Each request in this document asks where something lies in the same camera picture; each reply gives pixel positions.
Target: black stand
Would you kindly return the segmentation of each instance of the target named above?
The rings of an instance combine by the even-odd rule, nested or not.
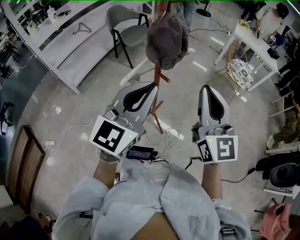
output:
[[[6,112],[6,110],[8,109],[8,107],[9,106],[14,106],[12,103],[6,103],[6,102],[4,102],[3,103],[3,107],[2,107],[2,110],[1,110],[1,112],[0,112],[0,121],[1,121],[1,124],[0,124],[0,130],[1,130],[1,134],[3,135],[3,136],[5,136],[5,132],[2,132],[2,124],[3,124],[3,121],[5,121],[6,122],[6,124],[7,124],[7,126],[8,127],[11,127],[12,126],[12,124],[11,123],[8,123],[8,121],[6,120],[6,118],[5,118],[5,112]]]
[[[206,4],[206,5],[205,5],[205,8],[204,8],[204,9],[198,8],[198,9],[196,10],[196,12],[199,13],[200,15],[202,15],[202,16],[205,16],[205,17],[211,17],[210,12],[206,11],[206,8],[207,8],[208,3],[209,3],[209,1],[206,1],[206,2],[205,2],[205,4]]]

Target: table leg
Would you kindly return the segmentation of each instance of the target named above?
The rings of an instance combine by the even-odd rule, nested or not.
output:
[[[258,69],[260,69],[264,64],[264,61],[261,61],[260,64],[258,64],[253,70],[252,70],[252,73],[254,73],[255,71],[257,71]]]
[[[228,40],[228,42],[226,43],[226,45],[223,47],[223,50],[222,52],[220,53],[220,55],[217,57],[216,61],[215,61],[215,65],[217,65],[221,58],[224,56],[225,52],[228,50],[229,46],[230,46],[230,43],[232,43],[235,39],[235,35],[232,34],[230,39]]]
[[[261,80],[259,80],[251,88],[248,88],[247,91],[248,92],[252,91],[254,88],[256,88],[257,86],[261,85],[264,81],[266,81],[268,78],[270,78],[274,73],[275,73],[275,71],[269,72],[265,77],[263,77]]]

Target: wooden coat rack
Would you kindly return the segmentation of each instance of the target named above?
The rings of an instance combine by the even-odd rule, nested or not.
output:
[[[170,4],[171,4],[171,3],[174,3],[174,2],[183,2],[183,1],[169,1],[168,7],[167,7],[167,10],[166,10],[167,12],[170,12]],[[163,6],[164,6],[164,1],[160,1],[160,2],[159,2],[159,11],[161,11],[161,10],[163,9]],[[152,116],[154,116],[155,121],[156,121],[156,123],[157,123],[157,125],[158,125],[159,132],[160,132],[161,134],[163,134],[164,132],[163,132],[161,126],[160,126],[160,123],[159,123],[159,121],[158,121],[158,117],[157,117],[157,115],[156,115],[156,110],[157,110],[157,109],[161,106],[161,104],[163,103],[163,101],[161,101],[159,104],[157,104],[157,101],[158,101],[158,90],[159,90],[159,82],[160,82],[160,79],[165,80],[167,83],[169,83],[169,82],[171,81],[168,77],[166,77],[165,75],[163,75],[163,74],[161,73],[161,67],[160,67],[159,65],[155,65],[155,68],[154,68],[154,82],[157,84],[157,95],[156,95],[155,100],[154,100],[154,102],[153,102],[152,110],[151,110],[150,114],[151,114]]]

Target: white shelf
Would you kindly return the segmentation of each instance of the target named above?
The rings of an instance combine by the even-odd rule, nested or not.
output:
[[[19,19],[20,16],[22,16],[29,8],[31,8],[33,5],[35,5],[38,1],[31,1],[29,2],[24,8],[22,8],[18,14],[15,16],[17,19]]]
[[[127,20],[121,24],[118,28],[120,31],[137,25],[137,20]],[[58,67],[58,70],[77,87],[112,48],[113,38],[109,33],[108,26],[105,25],[76,48]]]
[[[114,5],[124,5],[129,9],[141,5],[147,1],[109,1],[100,5],[96,9],[82,16],[66,29],[64,29],[55,39],[51,41],[42,51],[47,59],[57,68],[82,42],[90,38],[95,32],[106,25],[106,12]],[[78,32],[73,35],[73,32],[78,30],[79,23],[83,23],[91,29],[91,33]]]
[[[60,26],[95,2],[97,1],[70,1],[66,3],[64,6],[60,7],[56,13],[58,15],[61,12],[71,10],[71,14],[59,17],[55,23],[51,23],[49,17],[46,18],[46,20],[37,27],[37,32],[34,35],[31,35],[32,41],[37,47],[40,47]]]

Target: glossy floor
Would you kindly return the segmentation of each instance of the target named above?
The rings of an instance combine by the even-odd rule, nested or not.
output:
[[[229,30],[233,31],[242,10],[234,2],[212,2],[210,12],[213,19],[220,21],[222,25],[226,24]],[[192,29],[196,28],[226,29],[195,12]],[[184,57],[172,70],[164,71],[171,82],[161,81],[158,95],[158,100],[164,101],[157,111],[163,127],[178,128],[182,134],[181,139],[169,148],[165,158],[181,167],[188,164],[190,157],[199,156],[197,146],[191,141],[191,127],[199,120],[197,116],[199,90],[207,81],[215,77],[216,70],[225,66],[225,58],[217,66],[213,62],[222,45],[228,40],[227,34],[219,31],[198,30],[190,35],[197,38],[189,38],[189,45],[196,53]],[[128,47],[127,50],[134,66],[146,57],[144,44],[136,48]],[[284,61],[282,50],[278,66],[284,65]],[[254,57],[250,63],[256,66],[258,62]],[[146,64],[141,72],[152,66],[152,63]],[[49,96],[58,83],[56,78],[48,73],[29,100],[20,124],[33,126],[38,138],[42,140],[49,124],[49,108],[51,124],[47,140],[54,140],[56,145],[53,148],[57,148],[71,125],[88,124],[105,112],[106,106],[120,90],[120,80],[129,71],[124,53],[122,52],[119,58],[115,59],[114,52],[111,51],[79,86],[81,91],[79,95],[74,94],[62,83],[50,101]],[[255,74],[255,80],[266,74],[267,70],[261,68]],[[154,72],[150,71],[144,74],[141,80],[153,81],[153,75]],[[222,79],[212,82],[211,86],[227,101],[233,95],[232,89]],[[223,179],[240,180],[259,159],[264,157],[266,141],[269,135],[277,130],[274,120],[268,118],[273,111],[270,102],[276,98],[278,98],[278,91],[269,79],[250,93],[241,90],[230,104],[232,123],[235,133],[239,136],[239,159],[236,162],[222,164]],[[148,116],[144,125],[149,142],[158,152],[163,152],[165,135],[158,132],[154,119]],[[63,203],[78,181],[84,175],[92,176],[98,163],[98,150],[88,142],[92,128],[93,125],[73,127],[57,150],[46,150],[47,155],[34,188],[33,214],[40,211],[59,214]],[[139,145],[148,146],[144,137]],[[201,182],[203,172],[201,162],[195,161],[188,171]],[[224,200],[248,217],[259,203],[268,203],[273,197],[263,192],[264,185],[265,181],[262,180],[260,172],[254,172],[237,184],[223,182]]]

